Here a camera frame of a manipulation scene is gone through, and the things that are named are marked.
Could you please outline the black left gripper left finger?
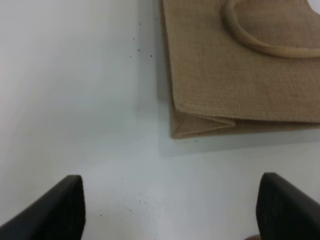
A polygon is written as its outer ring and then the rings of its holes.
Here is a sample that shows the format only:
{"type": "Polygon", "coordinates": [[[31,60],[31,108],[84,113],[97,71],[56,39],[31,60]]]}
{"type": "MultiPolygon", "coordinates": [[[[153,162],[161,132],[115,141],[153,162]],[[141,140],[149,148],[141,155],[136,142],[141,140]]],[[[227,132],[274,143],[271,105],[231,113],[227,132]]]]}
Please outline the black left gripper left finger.
{"type": "Polygon", "coordinates": [[[68,175],[0,226],[2,240],[80,240],[86,224],[83,179],[68,175]]]}

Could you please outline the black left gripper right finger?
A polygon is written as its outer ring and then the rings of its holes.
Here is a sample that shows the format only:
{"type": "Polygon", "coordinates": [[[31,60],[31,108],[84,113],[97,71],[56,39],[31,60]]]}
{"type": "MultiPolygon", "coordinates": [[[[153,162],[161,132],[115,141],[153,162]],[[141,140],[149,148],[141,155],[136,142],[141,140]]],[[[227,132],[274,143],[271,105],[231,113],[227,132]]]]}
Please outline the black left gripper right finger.
{"type": "Polygon", "coordinates": [[[320,238],[320,204],[274,172],[262,175],[255,213],[262,240],[320,238]]]}

